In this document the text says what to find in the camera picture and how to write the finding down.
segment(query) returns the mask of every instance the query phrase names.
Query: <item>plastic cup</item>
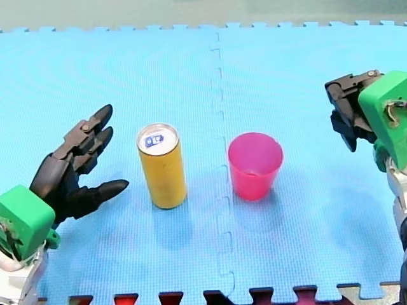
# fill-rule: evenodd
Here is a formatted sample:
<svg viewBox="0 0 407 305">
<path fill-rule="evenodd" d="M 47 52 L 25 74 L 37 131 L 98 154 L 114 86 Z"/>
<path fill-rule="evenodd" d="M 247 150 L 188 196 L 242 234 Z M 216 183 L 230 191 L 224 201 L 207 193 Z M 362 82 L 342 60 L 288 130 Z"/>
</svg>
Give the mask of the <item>plastic cup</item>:
<svg viewBox="0 0 407 305">
<path fill-rule="evenodd" d="M 273 186 L 283 161 L 281 146 L 264 133 L 235 138 L 228 149 L 233 191 L 244 200 L 260 200 Z"/>
</svg>

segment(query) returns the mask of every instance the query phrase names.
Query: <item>yellow can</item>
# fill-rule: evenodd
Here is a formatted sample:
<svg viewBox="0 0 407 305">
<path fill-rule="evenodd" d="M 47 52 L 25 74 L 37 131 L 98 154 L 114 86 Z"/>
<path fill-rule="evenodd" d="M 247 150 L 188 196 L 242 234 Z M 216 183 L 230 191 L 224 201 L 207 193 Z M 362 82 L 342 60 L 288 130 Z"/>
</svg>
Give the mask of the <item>yellow can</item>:
<svg viewBox="0 0 407 305">
<path fill-rule="evenodd" d="M 183 159 L 178 133 L 165 123 L 143 128 L 137 148 L 152 202 L 159 208 L 175 208 L 186 197 Z"/>
</svg>

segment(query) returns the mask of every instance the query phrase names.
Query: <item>blue foam mat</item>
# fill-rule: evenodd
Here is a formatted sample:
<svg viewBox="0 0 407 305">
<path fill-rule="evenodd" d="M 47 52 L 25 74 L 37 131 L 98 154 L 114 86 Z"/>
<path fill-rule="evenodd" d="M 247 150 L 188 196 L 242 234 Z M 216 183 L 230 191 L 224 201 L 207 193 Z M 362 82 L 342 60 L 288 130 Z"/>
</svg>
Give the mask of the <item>blue foam mat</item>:
<svg viewBox="0 0 407 305">
<path fill-rule="evenodd" d="M 407 70 L 407 27 L 384 24 L 1 34 L 0 191 L 28 186 L 73 124 L 106 103 L 115 135 L 81 182 L 130 181 L 97 213 L 60 226 L 41 282 L 48 303 L 137 293 L 138 304 L 158 304 L 159 292 L 182 291 L 182 304 L 202 304 L 204 290 L 220 290 L 249 304 L 249 289 L 261 287 L 292 302 L 299 286 L 334 301 L 336 286 L 351 283 L 380 297 L 402 261 L 392 194 L 371 146 L 351 154 L 332 131 L 323 84 Z M 135 150 L 137 131 L 153 121 L 181 134 L 189 195 L 171 211 L 151 206 Z M 285 152 L 274 192 L 257 205 L 232 195 L 225 160 L 227 143 L 252 130 Z"/>
<path fill-rule="evenodd" d="M 285 161 L 275 189 L 248 205 L 229 191 L 233 213 L 230 299 L 251 303 L 249 289 L 273 287 L 273 302 L 295 302 L 293 287 L 315 285 L 319 301 L 340 300 L 337 285 L 358 283 L 361 298 L 381 297 L 397 281 L 402 248 L 393 195 L 359 141 L 352 154 L 332 131 L 324 83 L 370 69 L 405 71 L 399 38 L 407 27 L 265 27 L 220 31 L 224 136 L 265 132 Z"/>
<path fill-rule="evenodd" d="M 215 187 L 223 151 L 212 141 L 221 126 L 212 115 L 213 41 L 211 29 L 1 34 L 1 190 L 29 186 L 45 154 L 108 103 L 114 137 L 81 183 L 130 181 L 97 213 L 59 227 L 62 243 L 50 251 L 40 287 L 49 304 L 92 295 L 105 305 L 137 293 L 138 304 L 150 305 L 173 291 L 202 304 L 204 290 L 231 292 L 232 275 L 219 271 L 230 242 L 216 224 L 224 207 Z M 169 211 L 150 203 L 135 146 L 136 133 L 155 121 L 181 137 L 188 201 Z"/>
</svg>

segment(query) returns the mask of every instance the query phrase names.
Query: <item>can lid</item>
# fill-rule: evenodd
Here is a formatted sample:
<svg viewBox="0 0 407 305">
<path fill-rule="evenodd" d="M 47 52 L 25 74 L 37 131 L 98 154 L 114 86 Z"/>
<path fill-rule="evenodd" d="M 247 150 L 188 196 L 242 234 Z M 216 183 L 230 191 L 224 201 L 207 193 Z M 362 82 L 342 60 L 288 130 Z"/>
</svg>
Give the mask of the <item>can lid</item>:
<svg viewBox="0 0 407 305">
<path fill-rule="evenodd" d="M 165 123 L 154 123 L 143 128 L 137 136 L 137 147 L 152 156 L 161 156 L 173 150 L 178 144 L 174 127 Z"/>
</svg>

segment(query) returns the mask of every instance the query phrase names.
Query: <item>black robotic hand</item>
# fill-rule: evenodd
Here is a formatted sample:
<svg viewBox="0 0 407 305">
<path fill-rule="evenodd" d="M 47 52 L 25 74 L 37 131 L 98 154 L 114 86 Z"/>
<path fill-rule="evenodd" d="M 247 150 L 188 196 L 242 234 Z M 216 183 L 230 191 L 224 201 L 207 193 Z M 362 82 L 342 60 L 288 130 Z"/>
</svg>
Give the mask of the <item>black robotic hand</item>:
<svg viewBox="0 0 407 305">
<path fill-rule="evenodd" d="M 357 139 L 365 139 L 372 144 L 376 140 L 358 98 L 363 89 L 382 75 L 378 70 L 372 70 L 355 76 L 348 74 L 325 84 L 329 101 L 335 107 L 331 115 L 333 130 L 342 136 L 352 152 L 356 150 Z"/>
<path fill-rule="evenodd" d="M 113 113 L 111 105 L 99 109 L 88 121 L 81 120 L 64 143 L 47 155 L 39 166 L 30 190 L 55 211 L 54 228 L 69 217 L 81 218 L 121 193 L 126 180 L 114 180 L 99 187 L 79 187 L 79 176 L 90 173 L 113 136 L 106 126 Z"/>
</svg>

